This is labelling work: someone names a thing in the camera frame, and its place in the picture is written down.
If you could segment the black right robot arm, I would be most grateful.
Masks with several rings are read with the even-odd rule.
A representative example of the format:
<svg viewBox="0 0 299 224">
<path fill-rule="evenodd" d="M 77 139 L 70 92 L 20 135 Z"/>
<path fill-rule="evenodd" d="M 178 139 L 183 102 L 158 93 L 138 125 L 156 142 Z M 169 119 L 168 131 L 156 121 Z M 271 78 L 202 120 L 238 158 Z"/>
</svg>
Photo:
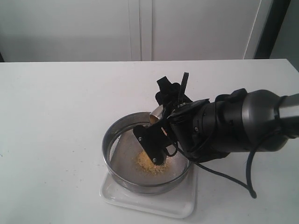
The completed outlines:
<svg viewBox="0 0 299 224">
<path fill-rule="evenodd" d="M 186 82 L 159 79 L 156 100 L 164 107 L 165 129 L 189 160 L 206 162 L 253 149 L 275 152 L 299 135 L 298 94 L 238 89 L 213 102 L 191 101 L 184 94 Z"/>
</svg>

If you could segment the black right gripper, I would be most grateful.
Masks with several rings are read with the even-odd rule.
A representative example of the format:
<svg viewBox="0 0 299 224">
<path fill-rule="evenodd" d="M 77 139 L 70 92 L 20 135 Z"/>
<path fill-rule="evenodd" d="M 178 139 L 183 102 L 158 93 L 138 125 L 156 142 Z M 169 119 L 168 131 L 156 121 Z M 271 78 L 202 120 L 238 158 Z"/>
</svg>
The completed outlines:
<svg viewBox="0 0 299 224">
<path fill-rule="evenodd" d="M 171 83 L 166 76 L 157 80 L 159 92 L 155 99 L 163 105 L 163 121 L 170 142 L 190 161 L 211 161 L 224 158 L 224 152 L 212 147 L 218 132 L 217 103 L 224 95 L 192 102 L 185 90 L 189 73 L 183 74 L 182 82 Z"/>
</svg>

